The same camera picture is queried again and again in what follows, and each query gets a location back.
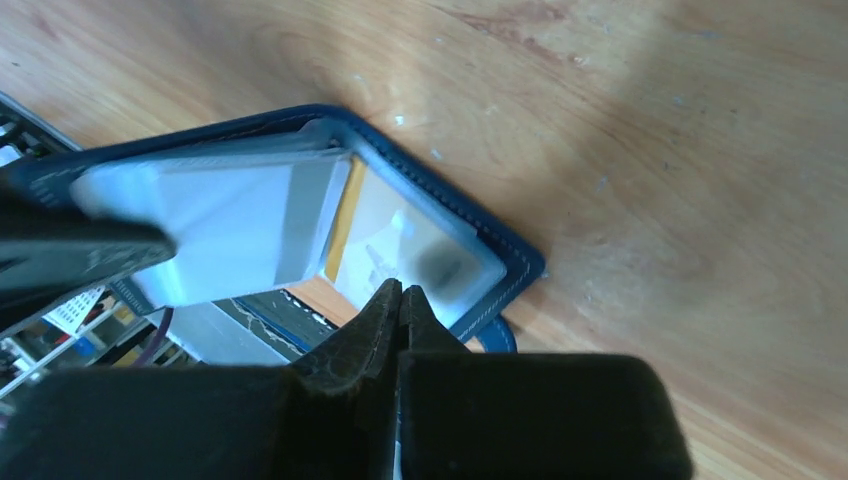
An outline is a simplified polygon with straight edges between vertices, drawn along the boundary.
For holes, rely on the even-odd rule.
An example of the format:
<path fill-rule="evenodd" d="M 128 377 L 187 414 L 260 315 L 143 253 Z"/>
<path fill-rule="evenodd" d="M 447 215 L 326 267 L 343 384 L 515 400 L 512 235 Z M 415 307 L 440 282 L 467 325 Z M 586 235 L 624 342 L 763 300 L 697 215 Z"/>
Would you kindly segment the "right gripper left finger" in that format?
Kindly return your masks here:
<path fill-rule="evenodd" d="M 390 479 L 399 281 L 287 366 L 65 370 L 1 437 L 5 479 Z"/>

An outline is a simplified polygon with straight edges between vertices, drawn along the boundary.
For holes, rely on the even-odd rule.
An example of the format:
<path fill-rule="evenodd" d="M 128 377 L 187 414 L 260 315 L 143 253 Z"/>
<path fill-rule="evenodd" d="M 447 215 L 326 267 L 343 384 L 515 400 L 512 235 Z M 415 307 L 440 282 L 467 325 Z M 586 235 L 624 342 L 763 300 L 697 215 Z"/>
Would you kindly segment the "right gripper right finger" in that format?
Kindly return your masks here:
<path fill-rule="evenodd" d="M 689 479 L 666 388 L 622 354 L 479 354 L 419 287 L 399 321 L 400 469 L 406 479 Z"/>

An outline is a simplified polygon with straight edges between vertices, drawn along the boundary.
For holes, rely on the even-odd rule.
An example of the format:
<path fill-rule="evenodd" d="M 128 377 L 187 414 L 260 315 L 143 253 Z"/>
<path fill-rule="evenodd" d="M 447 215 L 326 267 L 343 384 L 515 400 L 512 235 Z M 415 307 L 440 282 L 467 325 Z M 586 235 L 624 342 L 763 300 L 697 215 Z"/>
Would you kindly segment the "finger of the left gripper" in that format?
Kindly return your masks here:
<path fill-rule="evenodd" d="M 74 296 L 173 258 L 151 225 L 88 219 L 26 200 L 1 169 L 1 330 L 18 332 Z"/>

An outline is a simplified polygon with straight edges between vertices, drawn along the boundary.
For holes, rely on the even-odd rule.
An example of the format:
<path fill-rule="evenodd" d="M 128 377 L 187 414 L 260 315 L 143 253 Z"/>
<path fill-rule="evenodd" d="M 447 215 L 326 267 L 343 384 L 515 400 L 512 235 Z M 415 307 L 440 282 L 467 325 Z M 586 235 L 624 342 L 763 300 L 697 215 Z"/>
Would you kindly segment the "gold orange card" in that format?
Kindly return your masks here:
<path fill-rule="evenodd" d="M 323 276 L 357 307 L 388 278 L 419 285 L 437 314 L 452 320 L 502 273 L 476 246 L 466 229 L 354 156 Z"/>

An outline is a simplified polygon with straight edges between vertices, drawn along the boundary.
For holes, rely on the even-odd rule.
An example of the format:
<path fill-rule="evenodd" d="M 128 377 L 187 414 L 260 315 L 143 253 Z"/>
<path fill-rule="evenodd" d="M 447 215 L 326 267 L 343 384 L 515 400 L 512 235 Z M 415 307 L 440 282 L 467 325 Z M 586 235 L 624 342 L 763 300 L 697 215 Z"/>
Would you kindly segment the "dark blue card holder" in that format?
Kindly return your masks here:
<path fill-rule="evenodd" d="M 140 312 L 316 278 L 361 307 L 395 278 L 422 287 L 458 338 L 512 352 L 503 309 L 544 269 L 517 233 L 330 105 L 16 161 L 4 177 L 44 209 L 163 233 L 166 259 L 115 281 Z"/>

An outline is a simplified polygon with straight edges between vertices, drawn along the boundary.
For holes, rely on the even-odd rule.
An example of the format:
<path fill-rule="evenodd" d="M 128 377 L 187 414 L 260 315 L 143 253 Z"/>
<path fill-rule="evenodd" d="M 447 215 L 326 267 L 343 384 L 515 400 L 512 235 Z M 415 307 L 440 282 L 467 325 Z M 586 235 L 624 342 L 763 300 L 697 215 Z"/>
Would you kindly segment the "white card in holder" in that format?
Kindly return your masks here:
<path fill-rule="evenodd" d="M 92 167 L 70 194 L 90 216 L 153 225 L 175 243 L 131 279 L 153 306 L 181 307 L 311 277 L 351 166 L 341 148 L 148 156 Z"/>

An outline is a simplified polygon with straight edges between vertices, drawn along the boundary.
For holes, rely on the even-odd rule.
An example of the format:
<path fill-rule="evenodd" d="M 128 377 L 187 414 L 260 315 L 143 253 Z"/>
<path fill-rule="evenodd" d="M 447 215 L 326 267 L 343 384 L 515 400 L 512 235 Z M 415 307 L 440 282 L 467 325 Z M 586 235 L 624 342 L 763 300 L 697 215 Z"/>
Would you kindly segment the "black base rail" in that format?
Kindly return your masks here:
<path fill-rule="evenodd" d="M 286 290 L 219 300 L 214 305 L 291 361 L 339 329 Z"/>

